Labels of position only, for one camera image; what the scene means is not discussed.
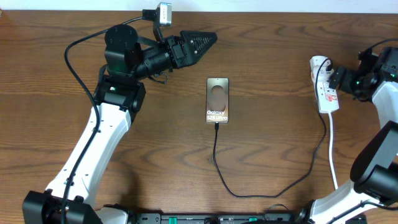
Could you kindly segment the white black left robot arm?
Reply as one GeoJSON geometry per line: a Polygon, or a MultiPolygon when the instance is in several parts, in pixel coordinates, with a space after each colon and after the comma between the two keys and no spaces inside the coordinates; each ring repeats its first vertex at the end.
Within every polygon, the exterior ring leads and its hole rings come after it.
{"type": "Polygon", "coordinates": [[[121,138],[141,109],[143,79],[189,67],[217,41],[214,32],[183,30],[163,37],[153,20],[154,39],[137,34],[130,22],[103,31],[106,64],[96,90],[88,94],[89,121],[67,162],[43,192],[30,191],[22,204],[26,223],[133,223],[134,215],[117,206],[95,210],[106,167],[121,138]]]}

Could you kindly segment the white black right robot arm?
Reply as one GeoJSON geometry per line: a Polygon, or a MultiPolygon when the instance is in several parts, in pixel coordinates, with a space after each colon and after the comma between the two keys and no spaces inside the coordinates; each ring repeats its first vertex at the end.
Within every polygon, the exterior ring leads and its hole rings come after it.
{"type": "Polygon", "coordinates": [[[330,195],[311,201],[292,223],[364,223],[367,210],[397,210],[397,48],[384,47],[380,54],[368,48],[358,60],[358,69],[350,70],[333,68],[325,56],[310,59],[318,110],[336,111],[336,91],[341,90],[372,103],[381,129],[355,159],[350,179],[330,195]]]}

